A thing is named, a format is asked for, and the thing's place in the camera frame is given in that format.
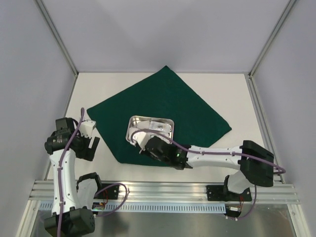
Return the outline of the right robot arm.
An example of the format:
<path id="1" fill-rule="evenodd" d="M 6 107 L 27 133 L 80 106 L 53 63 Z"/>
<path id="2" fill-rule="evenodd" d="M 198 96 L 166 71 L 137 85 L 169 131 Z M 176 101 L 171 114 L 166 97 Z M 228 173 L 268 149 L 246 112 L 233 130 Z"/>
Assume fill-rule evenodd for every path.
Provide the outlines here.
<path id="1" fill-rule="evenodd" d="M 274 155 L 257 143 L 244 140 L 233 148 L 203 148 L 193 145 L 167 143 L 153 136 L 141 145 L 141 153 L 177 170 L 198 167 L 223 167 L 236 173 L 225 178 L 223 196 L 233 200 L 251 185 L 272 187 L 274 184 Z"/>

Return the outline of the suture packet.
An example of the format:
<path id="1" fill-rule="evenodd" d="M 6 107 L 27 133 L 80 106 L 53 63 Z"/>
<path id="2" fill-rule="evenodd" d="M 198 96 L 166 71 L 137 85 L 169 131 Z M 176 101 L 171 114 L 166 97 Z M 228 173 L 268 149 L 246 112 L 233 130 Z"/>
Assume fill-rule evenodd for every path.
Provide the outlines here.
<path id="1" fill-rule="evenodd" d="M 151 121 L 149 129 L 165 132 L 165 133 L 169 133 L 172 130 L 171 126 L 168 123 L 157 122 L 157 121 Z"/>

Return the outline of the stainless steel tray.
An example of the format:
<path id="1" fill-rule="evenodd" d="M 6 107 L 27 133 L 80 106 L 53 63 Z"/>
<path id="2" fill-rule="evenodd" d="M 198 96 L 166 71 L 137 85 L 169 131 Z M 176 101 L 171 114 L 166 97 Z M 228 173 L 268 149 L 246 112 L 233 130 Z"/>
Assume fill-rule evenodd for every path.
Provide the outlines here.
<path id="1" fill-rule="evenodd" d="M 139 129 L 150 129 L 158 132 L 162 132 L 163 135 L 173 139 L 174 134 L 174 121 L 167 118 L 154 118 L 154 117 L 143 117 L 143 116 L 132 116 L 129 119 L 127 132 L 125 139 L 130 144 L 132 132 Z"/>

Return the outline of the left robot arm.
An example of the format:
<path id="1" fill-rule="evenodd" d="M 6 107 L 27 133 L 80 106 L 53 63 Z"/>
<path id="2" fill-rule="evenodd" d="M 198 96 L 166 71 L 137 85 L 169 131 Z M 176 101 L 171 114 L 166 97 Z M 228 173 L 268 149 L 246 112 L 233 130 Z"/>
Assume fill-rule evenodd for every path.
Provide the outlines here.
<path id="1" fill-rule="evenodd" d="M 81 237 L 95 230 L 93 199 L 103 193 L 97 173 L 75 177 L 75 160 L 93 161 L 100 139 L 93 120 L 56 120 L 56 130 L 44 144 L 53 170 L 54 199 L 45 230 L 53 237 Z"/>

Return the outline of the green surgical cloth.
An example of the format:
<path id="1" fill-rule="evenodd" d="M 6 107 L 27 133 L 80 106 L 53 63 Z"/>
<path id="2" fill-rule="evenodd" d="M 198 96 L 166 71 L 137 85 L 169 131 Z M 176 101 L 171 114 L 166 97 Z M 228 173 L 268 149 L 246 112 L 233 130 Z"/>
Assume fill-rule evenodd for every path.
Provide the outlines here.
<path id="1" fill-rule="evenodd" d="M 210 147 L 231 131 L 228 122 L 167 66 L 87 109 L 87 114 L 115 159 L 132 165 L 165 166 L 126 141 L 132 116 L 173 120 L 173 139 L 181 145 Z"/>

